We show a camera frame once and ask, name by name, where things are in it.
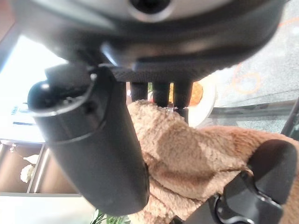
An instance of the black knob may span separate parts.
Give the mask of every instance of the black knob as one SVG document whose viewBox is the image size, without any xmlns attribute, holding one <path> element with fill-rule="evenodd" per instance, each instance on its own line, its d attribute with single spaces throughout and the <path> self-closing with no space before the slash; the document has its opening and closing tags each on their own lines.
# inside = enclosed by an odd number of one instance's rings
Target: black knob
<svg viewBox="0 0 299 224">
<path fill-rule="evenodd" d="M 130 0 L 131 4 L 140 12 L 155 14 L 164 10 L 171 0 Z"/>
</svg>

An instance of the floor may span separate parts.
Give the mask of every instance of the floor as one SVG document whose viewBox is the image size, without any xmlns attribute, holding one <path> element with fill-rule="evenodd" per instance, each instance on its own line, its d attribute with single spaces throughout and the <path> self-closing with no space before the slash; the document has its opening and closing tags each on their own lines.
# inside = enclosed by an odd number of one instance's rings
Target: floor
<svg viewBox="0 0 299 224">
<path fill-rule="evenodd" d="M 272 40 L 243 63 L 213 73 L 216 107 L 291 100 L 299 97 L 299 1 L 286 4 Z M 230 125 L 279 133 L 287 116 L 207 119 L 201 126 Z"/>
</svg>

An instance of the fuzzy tan blanket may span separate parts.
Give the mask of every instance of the fuzzy tan blanket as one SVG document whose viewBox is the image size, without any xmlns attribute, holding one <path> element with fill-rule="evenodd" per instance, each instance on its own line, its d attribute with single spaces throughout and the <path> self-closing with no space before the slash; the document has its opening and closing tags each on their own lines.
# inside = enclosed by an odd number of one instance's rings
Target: fuzzy tan blanket
<svg viewBox="0 0 299 224">
<path fill-rule="evenodd" d="M 134 224 L 168 224 L 175 215 L 186 220 L 247 169 L 249 157 L 267 140 L 285 140 L 299 149 L 299 142 L 281 134 L 228 126 L 190 128 L 177 113 L 147 101 L 128 109 L 150 174 L 149 203 L 130 215 Z M 299 224 L 298 169 L 281 223 Z"/>
</svg>

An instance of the wooden shelf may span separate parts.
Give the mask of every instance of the wooden shelf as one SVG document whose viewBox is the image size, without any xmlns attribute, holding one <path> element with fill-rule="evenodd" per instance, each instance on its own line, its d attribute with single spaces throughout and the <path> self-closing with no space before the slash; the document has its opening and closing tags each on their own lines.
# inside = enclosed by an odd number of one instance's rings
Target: wooden shelf
<svg viewBox="0 0 299 224">
<path fill-rule="evenodd" d="M 0 194 L 2 193 L 38 193 L 78 194 L 73 184 L 68 181 L 49 150 L 43 144 L 17 144 L 16 152 L 9 151 L 4 145 L 0 152 Z M 34 154 L 39 155 L 33 178 L 28 183 L 20 180 L 21 170 L 30 163 L 23 159 Z"/>
<path fill-rule="evenodd" d="M 0 155 L 0 192 L 26 193 L 29 182 L 20 179 L 21 170 L 30 163 L 23 159 L 34 154 L 39 154 L 41 144 L 19 145 L 16 152 L 9 152 L 10 146 L 5 146 Z"/>
<path fill-rule="evenodd" d="M 36 169 L 37 176 L 34 179 L 33 187 L 30 189 L 30 193 L 42 193 L 42 194 L 77 194 L 73 184 L 65 177 L 60 166 L 53 158 L 51 153 L 45 157 L 47 150 L 43 151 L 40 161 Z"/>
</svg>

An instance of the orange marking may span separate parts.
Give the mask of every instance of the orange marking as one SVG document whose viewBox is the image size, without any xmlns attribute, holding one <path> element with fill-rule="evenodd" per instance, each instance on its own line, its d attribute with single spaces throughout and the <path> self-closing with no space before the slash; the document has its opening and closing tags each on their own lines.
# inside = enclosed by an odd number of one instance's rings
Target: orange marking
<svg viewBox="0 0 299 224">
<path fill-rule="evenodd" d="M 285 25 L 291 24 L 291 23 L 293 23 L 293 22 L 298 22 L 298 21 L 299 21 L 299 17 L 295 17 L 295 18 L 286 20 L 286 21 L 284 21 L 284 22 L 281 22 L 281 23 L 279 24 L 279 27 L 283 27 L 283 26 L 285 26 Z"/>
</svg>

